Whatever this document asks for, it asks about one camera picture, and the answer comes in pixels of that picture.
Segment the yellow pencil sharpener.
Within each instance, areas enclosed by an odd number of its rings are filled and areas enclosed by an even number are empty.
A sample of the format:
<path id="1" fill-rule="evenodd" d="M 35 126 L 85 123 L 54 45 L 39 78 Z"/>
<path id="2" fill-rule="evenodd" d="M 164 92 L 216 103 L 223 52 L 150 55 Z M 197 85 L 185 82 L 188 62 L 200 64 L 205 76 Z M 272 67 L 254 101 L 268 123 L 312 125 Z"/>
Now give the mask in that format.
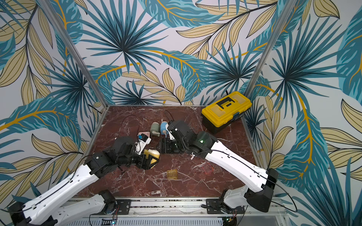
<path id="1" fill-rule="evenodd" d="M 153 149 L 144 150 L 147 169 L 153 168 L 160 160 L 160 152 Z"/>

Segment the blue pencil sharpener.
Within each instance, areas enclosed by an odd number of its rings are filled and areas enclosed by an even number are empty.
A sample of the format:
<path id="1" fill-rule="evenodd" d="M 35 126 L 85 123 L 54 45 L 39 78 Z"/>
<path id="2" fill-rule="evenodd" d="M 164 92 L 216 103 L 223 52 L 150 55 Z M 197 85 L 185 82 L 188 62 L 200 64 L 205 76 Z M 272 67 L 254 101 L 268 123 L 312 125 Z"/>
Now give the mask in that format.
<path id="1" fill-rule="evenodd" d="M 168 127 L 168 123 L 166 121 L 163 121 L 161 122 L 161 125 L 160 125 L 160 133 L 162 135 L 164 135 L 165 137 L 168 136 L 169 132 L 167 130 L 167 127 Z"/>

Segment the green pencil sharpener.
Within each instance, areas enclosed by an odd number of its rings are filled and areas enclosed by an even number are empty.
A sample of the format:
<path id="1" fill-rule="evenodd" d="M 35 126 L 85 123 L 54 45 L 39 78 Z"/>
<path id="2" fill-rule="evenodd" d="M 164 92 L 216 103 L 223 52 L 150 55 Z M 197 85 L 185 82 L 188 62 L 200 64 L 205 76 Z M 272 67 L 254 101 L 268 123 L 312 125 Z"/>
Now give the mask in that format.
<path id="1" fill-rule="evenodd" d="M 151 136 L 160 136 L 160 124 L 158 122 L 153 122 L 150 128 Z"/>

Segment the yellow transparent tray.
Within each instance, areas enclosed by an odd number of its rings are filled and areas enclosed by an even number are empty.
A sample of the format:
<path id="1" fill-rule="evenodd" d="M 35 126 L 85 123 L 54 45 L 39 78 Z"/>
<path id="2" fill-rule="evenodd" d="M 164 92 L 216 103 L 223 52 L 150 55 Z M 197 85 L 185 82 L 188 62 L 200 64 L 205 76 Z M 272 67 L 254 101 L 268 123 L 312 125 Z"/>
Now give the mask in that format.
<path id="1" fill-rule="evenodd" d="M 178 171 L 177 170 L 168 170 L 167 171 L 167 178 L 168 179 L 178 179 Z"/>

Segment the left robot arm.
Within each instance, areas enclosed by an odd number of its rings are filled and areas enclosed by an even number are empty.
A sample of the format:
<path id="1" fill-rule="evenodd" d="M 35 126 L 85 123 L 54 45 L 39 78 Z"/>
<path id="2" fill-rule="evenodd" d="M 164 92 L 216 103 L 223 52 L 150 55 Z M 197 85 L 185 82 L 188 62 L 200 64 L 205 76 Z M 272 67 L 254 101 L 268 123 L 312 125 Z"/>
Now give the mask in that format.
<path id="1" fill-rule="evenodd" d="M 135 165 L 139 169 L 151 169 L 159 162 L 157 150 L 146 150 L 151 139 L 139 135 L 118 137 L 104 151 L 88 155 L 74 173 L 47 192 L 25 203 L 16 202 L 8 213 L 15 226 L 62 226 L 86 215 L 103 212 L 114 214 L 117 201 L 107 190 L 76 204 L 64 206 L 69 199 L 108 173 L 122 167 Z"/>

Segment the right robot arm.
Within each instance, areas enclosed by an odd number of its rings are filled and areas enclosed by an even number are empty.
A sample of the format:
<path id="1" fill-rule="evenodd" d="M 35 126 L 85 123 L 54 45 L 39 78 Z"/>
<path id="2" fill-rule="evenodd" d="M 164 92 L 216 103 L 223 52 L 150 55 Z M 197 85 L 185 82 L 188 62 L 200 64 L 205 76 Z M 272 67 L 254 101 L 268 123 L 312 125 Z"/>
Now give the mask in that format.
<path id="1" fill-rule="evenodd" d="M 214 163 L 244 183 L 243 187 L 226 189 L 210 209 L 230 213 L 249 205 L 260 212 L 268 212 L 272 203 L 278 172 L 265 170 L 243 159 L 227 148 L 212 134 L 195 133 L 184 121 L 162 122 L 160 140 L 162 153 L 187 153 Z"/>

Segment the pink sharpener back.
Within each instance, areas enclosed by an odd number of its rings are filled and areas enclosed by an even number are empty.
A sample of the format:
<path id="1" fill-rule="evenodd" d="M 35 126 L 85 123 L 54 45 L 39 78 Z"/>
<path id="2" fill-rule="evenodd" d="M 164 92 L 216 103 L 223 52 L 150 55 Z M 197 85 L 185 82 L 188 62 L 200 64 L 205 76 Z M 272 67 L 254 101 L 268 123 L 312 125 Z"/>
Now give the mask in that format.
<path id="1" fill-rule="evenodd" d="M 150 132 L 149 132 L 149 131 L 140 132 L 140 134 L 145 134 L 145 135 L 147 135 L 148 137 L 150 136 Z"/>

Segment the red transparent tray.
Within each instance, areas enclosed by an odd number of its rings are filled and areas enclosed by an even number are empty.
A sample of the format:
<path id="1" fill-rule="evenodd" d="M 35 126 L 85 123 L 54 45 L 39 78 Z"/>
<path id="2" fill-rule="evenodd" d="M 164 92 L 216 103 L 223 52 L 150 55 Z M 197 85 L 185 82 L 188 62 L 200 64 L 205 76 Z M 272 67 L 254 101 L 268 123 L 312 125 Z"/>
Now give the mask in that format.
<path id="1" fill-rule="evenodd" d="M 201 166 L 201 168 L 202 168 L 203 173 L 206 174 L 206 175 L 214 174 L 215 169 L 210 163 L 204 163 Z"/>

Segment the yellow black toolbox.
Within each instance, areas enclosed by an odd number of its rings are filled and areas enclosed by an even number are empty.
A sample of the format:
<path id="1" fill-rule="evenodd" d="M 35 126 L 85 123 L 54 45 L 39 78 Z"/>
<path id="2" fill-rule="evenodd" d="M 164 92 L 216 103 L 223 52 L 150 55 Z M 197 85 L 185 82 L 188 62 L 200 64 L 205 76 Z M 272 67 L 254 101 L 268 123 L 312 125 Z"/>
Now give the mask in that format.
<path id="1" fill-rule="evenodd" d="M 203 108 L 202 123 L 211 133 L 216 134 L 242 117 L 242 114 L 252 106 L 251 101 L 235 91 Z"/>

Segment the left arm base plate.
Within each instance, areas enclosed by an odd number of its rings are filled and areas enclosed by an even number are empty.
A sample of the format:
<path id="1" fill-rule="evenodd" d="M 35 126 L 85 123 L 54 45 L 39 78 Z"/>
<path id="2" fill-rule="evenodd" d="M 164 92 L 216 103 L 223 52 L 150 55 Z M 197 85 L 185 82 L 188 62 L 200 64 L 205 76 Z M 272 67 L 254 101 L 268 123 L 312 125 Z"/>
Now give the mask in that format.
<path id="1" fill-rule="evenodd" d="M 117 199 L 106 201 L 101 213 L 106 215 L 128 215 L 131 208 L 131 199 Z"/>

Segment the aluminium front rail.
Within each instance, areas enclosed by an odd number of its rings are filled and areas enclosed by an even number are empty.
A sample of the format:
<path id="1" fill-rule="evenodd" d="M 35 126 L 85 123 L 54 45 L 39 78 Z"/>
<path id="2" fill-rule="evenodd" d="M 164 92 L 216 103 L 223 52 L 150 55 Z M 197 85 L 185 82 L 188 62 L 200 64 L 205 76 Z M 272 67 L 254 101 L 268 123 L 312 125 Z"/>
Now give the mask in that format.
<path id="1" fill-rule="evenodd" d="M 273 204 L 267 213 L 249 205 L 244 214 L 208 214 L 212 197 L 118 197 L 131 199 L 128 215 L 86 215 L 63 226 L 290 226 L 287 211 Z M 65 206 L 85 201 L 74 198 Z"/>

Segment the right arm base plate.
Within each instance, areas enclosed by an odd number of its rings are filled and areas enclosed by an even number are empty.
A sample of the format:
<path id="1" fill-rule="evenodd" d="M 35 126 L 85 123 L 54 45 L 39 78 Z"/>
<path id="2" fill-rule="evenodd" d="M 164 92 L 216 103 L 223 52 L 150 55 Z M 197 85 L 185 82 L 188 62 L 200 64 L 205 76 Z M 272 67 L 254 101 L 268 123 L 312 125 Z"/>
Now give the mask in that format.
<path id="1" fill-rule="evenodd" d="M 219 199 L 206 199 L 206 210 L 208 214 L 244 214 L 245 207 L 231 208 Z"/>

